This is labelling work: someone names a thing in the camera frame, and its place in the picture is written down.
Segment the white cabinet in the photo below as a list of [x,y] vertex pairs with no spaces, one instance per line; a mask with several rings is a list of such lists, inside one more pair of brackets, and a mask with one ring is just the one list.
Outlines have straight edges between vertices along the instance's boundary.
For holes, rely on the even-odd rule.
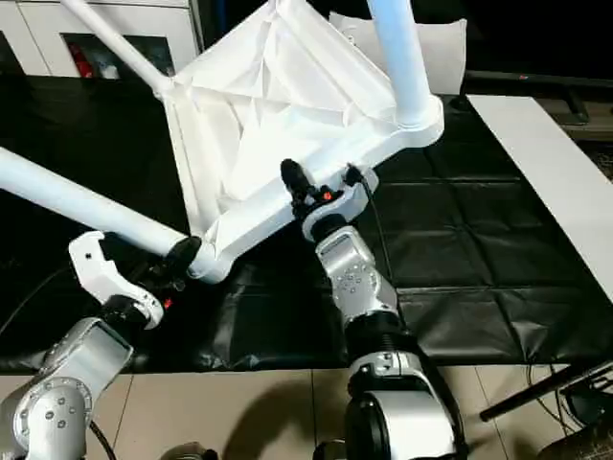
[[[169,2],[165,7],[152,6],[150,1],[158,0],[148,0],[147,6],[114,2],[93,8],[160,70],[178,72],[197,56],[190,10],[168,6],[179,6],[183,0],[165,0]],[[19,3],[19,9],[51,75],[83,77],[94,72],[95,77],[123,77],[123,64],[59,3],[26,1]]]
[[0,1],[0,74],[18,66],[29,75],[50,75],[17,5]]

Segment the tiled floor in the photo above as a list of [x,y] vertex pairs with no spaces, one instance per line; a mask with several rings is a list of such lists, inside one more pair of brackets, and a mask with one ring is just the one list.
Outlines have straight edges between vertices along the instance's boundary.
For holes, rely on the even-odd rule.
[[[534,369],[534,380],[548,375]],[[563,436],[536,402],[495,422],[478,413],[525,386],[525,368],[443,368],[459,402],[475,460],[531,459]],[[119,459],[159,459],[193,441],[223,460],[307,460],[316,443],[342,437],[347,371],[122,376],[104,394],[96,420]],[[0,378],[0,398],[25,378]],[[545,403],[555,409],[553,396]],[[91,433],[89,460],[105,460]]]

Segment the white tube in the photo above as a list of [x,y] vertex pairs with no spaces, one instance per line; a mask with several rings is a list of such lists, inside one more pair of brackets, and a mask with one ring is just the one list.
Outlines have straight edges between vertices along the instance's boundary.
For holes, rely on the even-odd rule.
[[368,0],[397,102],[397,123],[419,125],[432,109],[410,0]]
[[[159,256],[166,256],[185,235],[132,211],[112,199],[46,170],[0,147],[0,189],[122,239]],[[214,268],[215,251],[203,243],[190,270],[200,278]]]
[[143,55],[100,17],[84,0],[61,0],[94,34],[125,62],[156,94],[172,87],[172,80],[163,75]]

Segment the black plastic sheet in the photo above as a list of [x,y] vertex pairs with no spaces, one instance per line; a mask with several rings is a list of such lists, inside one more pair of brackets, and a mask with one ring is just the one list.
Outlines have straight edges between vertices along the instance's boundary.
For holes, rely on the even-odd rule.
[[[0,145],[187,232],[164,111],[142,85],[4,79],[0,101]],[[394,282],[425,351],[440,364],[611,357],[613,309],[577,251],[466,100],[445,101],[445,122],[437,144],[377,170]],[[68,266],[67,245],[85,227],[6,192],[0,210],[2,328]],[[356,225],[384,271],[372,211]],[[121,269],[145,257],[127,245],[114,256]],[[0,334],[0,372],[32,372],[97,309],[62,271]],[[220,285],[190,282],[135,345],[133,372],[346,364],[328,282],[296,225],[245,254]]]

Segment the white pillow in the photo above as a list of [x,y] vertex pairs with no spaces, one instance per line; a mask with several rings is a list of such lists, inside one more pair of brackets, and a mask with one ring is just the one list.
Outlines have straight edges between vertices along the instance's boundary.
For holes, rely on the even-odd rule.
[[[333,11],[329,22],[379,69],[387,71],[372,20]],[[466,20],[451,24],[418,24],[418,36],[430,90],[436,94],[460,94],[466,69]]]

